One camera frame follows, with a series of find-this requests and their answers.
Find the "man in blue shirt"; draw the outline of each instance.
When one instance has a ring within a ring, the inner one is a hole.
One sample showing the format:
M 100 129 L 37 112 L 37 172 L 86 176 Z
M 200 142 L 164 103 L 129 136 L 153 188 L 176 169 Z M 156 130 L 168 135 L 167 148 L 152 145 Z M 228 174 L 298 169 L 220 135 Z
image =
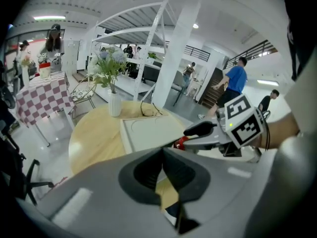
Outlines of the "man in blue shirt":
M 233 100 L 242 93 L 242 90 L 247 82 L 247 74 L 244 66 L 247 65 L 247 59 L 240 57 L 236 66 L 234 66 L 224 78 L 215 86 L 214 90 L 218 90 L 220 86 L 228 83 L 228 87 L 223 95 L 218 99 L 215 105 L 208 111 L 207 116 L 213 117 L 218 108 L 223 108 L 224 104 Z M 204 115 L 198 115 L 199 119 L 203 119 Z

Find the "ceiling light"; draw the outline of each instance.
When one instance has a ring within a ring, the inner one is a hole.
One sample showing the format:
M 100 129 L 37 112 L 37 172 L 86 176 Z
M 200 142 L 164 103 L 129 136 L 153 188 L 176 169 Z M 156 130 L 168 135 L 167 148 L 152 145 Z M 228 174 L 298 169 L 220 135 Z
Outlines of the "ceiling light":
M 257 80 L 257 82 L 260 83 L 260 84 L 279 86 L 278 82 L 271 81 L 271 80 Z
M 38 16 L 33 17 L 35 20 L 42 20 L 42 19 L 65 19 L 65 16 Z

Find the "woman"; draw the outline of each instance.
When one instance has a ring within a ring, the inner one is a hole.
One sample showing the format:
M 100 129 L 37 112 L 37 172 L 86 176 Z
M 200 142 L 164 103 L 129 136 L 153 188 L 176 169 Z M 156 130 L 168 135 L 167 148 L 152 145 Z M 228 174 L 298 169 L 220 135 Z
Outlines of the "woman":
M 23 83 L 23 78 L 22 78 L 22 61 L 25 59 L 26 56 L 31 57 L 31 52 L 28 49 L 29 43 L 28 41 L 23 41 L 22 44 L 20 45 L 20 52 L 16 58 L 18 64 L 17 64 L 17 75 L 20 79 L 20 89 L 23 88 L 24 83 Z
M 190 83 L 190 76 L 191 74 L 195 71 L 194 70 L 194 66 L 196 64 L 194 62 L 192 62 L 192 65 L 191 66 L 187 66 L 184 73 L 183 73 L 183 78 L 184 78 L 184 81 L 185 81 L 185 86 L 184 86 L 184 90 L 183 90 L 183 93 L 186 94 L 186 89 L 187 87 L 189 86 L 189 83 Z
M 47 53 L 47 59 L 42 58 L 42 54 Z M 60 38 L 60 25 L 54 24 L 46 40 L 45 46 L 38 54 L 39 63 L 45 61 L 51 63 L 51 72 L 61 71 L 61 56 L 64 54 L 64 41 Z

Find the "white pillar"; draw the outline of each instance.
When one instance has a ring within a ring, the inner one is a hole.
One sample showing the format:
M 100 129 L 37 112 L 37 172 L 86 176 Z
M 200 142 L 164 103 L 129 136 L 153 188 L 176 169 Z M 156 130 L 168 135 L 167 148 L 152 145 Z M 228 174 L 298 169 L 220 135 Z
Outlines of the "white pillar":
M 176 23 L 152 99 L 152 103 L 160 108 L 167 100 L 200 6 L 201 0 L 186 0 Z
M 204 90 L 206 89 L 207 85 L 209 84 L 209 81 L 211 79 L 211 76 L 214 72 L 214 69 L 216 68 L 217 64 L 219 63 L 219 60 L 224 59 L 224 55 L 222 53 L 217 52 L 216 50 L 212 50 L 211 54 L 208 59 L 207 63 L 207 75 L 205 77 L 205 80 L 203 82 L 203 85 L 201 86 L 199 93 L 196 95 L 196 100 L 199 101 L 202 97 Z

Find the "hand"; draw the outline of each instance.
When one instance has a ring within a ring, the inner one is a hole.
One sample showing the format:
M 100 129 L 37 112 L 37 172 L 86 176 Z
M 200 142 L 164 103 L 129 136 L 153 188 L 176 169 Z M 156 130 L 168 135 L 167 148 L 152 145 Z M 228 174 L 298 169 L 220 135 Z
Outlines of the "hand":
M 218 90 L 220 88 L 220 86 L 219 85 L 214 85 L 214 86 L 212 86 L 212 88 L 213 88 L 213 90 Z

